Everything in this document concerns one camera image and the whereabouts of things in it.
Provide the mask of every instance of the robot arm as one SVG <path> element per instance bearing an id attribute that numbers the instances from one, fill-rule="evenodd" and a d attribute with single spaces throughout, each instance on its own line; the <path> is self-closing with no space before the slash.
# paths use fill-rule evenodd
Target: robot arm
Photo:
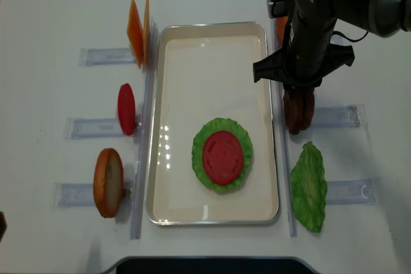
<path id="1" fill-rule="evenodd" d="M 411 31 L 411 0 L 267 0 L 267 6 L 271 18 L 288 16 L 288 22 L 282 48 L 253 65 L 254 82 L 266 78 L 283 83 L 284 105 L 291 102 L 294 111 L 300 110 L 292 116 L 300 125 L 292 130 L 290 108 L 285 106 L 292 133 L 311 124 L 314 87 L 335 69 L 354 62 L 352 46 L 330 44 L 337 19 L 381 37 Z"/>

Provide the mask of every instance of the table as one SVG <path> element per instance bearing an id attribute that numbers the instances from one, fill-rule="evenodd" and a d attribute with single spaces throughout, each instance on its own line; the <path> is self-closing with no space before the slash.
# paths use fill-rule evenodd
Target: table
<path id="1" fill-rule="evenodd" d="M 136 0 L 140 10 L 144 1 Z M 150 12 L 160 31 L 175 24 L 256 21 L 266 30 L 271 49 L 265 1 L 150 0 Z M 354 65 L 325 78 L 317 90 L 344 104 L 365 103 L 376 172 L 385 193 L 379 205 L 368 208 L 328 207 L 331 214 L 352 216 L 346 228 L 333 230 L 326 219 L 319 236 L 300 225 L 299 236 L 289 236 L 280 161 L 281 213 L 271 225 L 161 228 L 144 216 L 141 239 L 130 240 L 127 215 L 102 219 L 92 208 L 54 209 L 53 182 L 91 182 L 103 148 L 118 149 L 135 170 L 130 139 L 63 139 L 67 117 L 112 116 L 119 86 L 130 82 L 139 89 L 140 73 L 133 65 L 85 69 L 77 64 L 81 47 L 127 46 L 129 4 L 130 0 L 0 3 L 0 210 L 8 221 L 0 244 L 0 273 L 99 273 L 135 256 L 202 255 L 295 257 L 321 273 L 411 269 L 411 37 L 406 33 L 389 39 L 369 35 L 354 45 Z M 343 22 L 337 29 L 353 38 L 363 34 Z"/>

